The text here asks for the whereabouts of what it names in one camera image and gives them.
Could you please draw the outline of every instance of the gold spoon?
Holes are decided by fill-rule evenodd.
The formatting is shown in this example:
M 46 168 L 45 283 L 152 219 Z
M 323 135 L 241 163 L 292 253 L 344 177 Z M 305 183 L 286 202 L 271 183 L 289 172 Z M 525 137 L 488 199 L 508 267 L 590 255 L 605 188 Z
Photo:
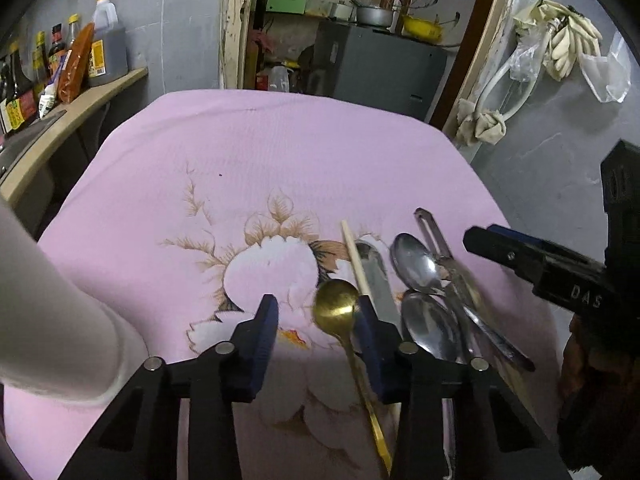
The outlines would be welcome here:
M 386 446 L 385 436 L 373 405 L 364 394 L 364 378 L 356 366 L 355 354 L 351 345 L 351 331 L 354 325 L 354 310 L 358 301 L 358 290 L 344 280 L 329 280 L 318 287 L 313 306 L 314 322 L 325 334 L 334 336 L 344 348 L 351 375 L 356 383 L 360 403 L 369 413 L 369 421 L 378 455 L 384 462 L 386 472 L 391 473 L 391 455 Z

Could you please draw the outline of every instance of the pink tablecloth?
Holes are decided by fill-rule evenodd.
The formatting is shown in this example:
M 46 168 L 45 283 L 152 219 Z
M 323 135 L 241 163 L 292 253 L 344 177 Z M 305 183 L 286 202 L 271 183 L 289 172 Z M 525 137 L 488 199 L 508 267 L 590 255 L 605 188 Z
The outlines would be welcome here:
M 552 431 L 548 307 L 465 251 L 469 226 L 506 222 L 449 141 L 419 121 L 271 92 L 165 95 L 110 135 L 40 245 L 168 362 L 227 338 L 275 294 L 280 330 L 263 391 L 235 408 L 245 480 L 372 480 L 378 465 L 346 359 L 309 307 L 319 280 L 353 280 L 341 219 L 388 257 L 397 233 L 420 235 L 418 206 L 538 364 L 532 402 Z M 392 285 L 402 292 L 395 276 Z M 6 391 L 8 441 L 34 480 L 58 476 L 99 414 Z

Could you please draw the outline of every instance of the kitchen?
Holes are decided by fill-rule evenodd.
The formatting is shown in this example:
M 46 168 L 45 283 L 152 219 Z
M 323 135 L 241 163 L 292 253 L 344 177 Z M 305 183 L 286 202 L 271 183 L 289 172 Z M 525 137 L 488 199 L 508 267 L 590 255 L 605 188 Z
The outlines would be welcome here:
M 428 121 L 474 1 L 253 0 L 244 88 L 330 96 Z

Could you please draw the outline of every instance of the wooden shelf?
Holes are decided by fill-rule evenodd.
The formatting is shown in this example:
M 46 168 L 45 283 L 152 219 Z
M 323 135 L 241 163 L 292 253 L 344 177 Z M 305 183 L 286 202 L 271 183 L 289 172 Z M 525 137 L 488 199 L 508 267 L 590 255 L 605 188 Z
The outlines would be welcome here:
M 300 16 L 300 18 L 315 18 L 316 20 L 328 20 L 327 16 L 316 16 L 314 14 L 299 14 L 297 12 L 278 12 L 277 10 L 265 10 L 265 14 L 277 14 L 278 16 Z
M 36 173 L 47 163 L 67 137 L 98 108 L 125 88 L 142 79 L 147 73 L 146 67 L 132 70 L 116 81 L 89 88 L 71 104 L 62 104 L 53 108 L 50 113 L 66 110 L 66 114 L 53 123 L 11 169 L 0 186 L 0 195 L 9 205 L 15 206 Z

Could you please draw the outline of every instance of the bottle label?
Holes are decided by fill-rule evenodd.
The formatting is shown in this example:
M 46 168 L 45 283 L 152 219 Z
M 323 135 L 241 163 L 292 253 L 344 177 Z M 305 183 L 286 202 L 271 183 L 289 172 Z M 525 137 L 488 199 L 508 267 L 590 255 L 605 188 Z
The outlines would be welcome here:
M 28 91 L 6 104 L 6 112 L 9 115 L 9 124 L 12 130 L 20 128 L 23 122 L 38 111 L 33 92 Z
M 44 62 L 42 61 L 42 54 L 37 50 L 33 51 L 33 67 L 34 69 L 44 68 Z
M 0 120 L 2 120 L 2 129 L 6 134 L 13 130 L 11 121 L 9 120 L 9 114 L 6 110 L 6 99 L 3 99 L 0 103 Z
M 60 65 L 60 61 L 65 56 L 66 50 L 60 50 L 60 52 L 56 52 L 52 56 L 49 57 L 49 70 L 52 74 L 56 73 L 58 66 Z
M 106 73 L 102 40 L 94 41 L 91 44 L 91 54 L 89 55 L 89 77 L 98 77 Z

